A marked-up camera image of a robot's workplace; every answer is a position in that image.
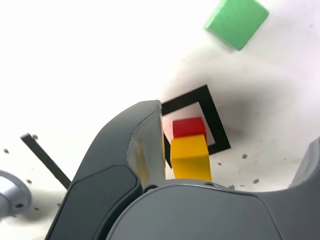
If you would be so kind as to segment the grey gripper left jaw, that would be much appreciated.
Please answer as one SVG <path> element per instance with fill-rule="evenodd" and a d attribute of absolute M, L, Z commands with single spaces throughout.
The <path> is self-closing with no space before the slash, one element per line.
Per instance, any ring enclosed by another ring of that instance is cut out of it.
<path fill-rule="evenodd" d="M 48 240 L 105 239 L 144 188 L 166 179 L 162 106 L 139 102 L 110 120 L 87 150 Z"/>

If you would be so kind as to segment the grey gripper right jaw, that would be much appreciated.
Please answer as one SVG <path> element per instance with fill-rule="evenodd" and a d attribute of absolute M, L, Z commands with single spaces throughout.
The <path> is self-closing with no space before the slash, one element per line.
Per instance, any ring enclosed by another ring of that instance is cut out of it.
<path fill-rule="evenodd" d="M 243 192 L 206 183 L 173 183 L 135 200 L 109 240 L 317 240 L 320 142 L 314 140 L 289 188 Z"/>

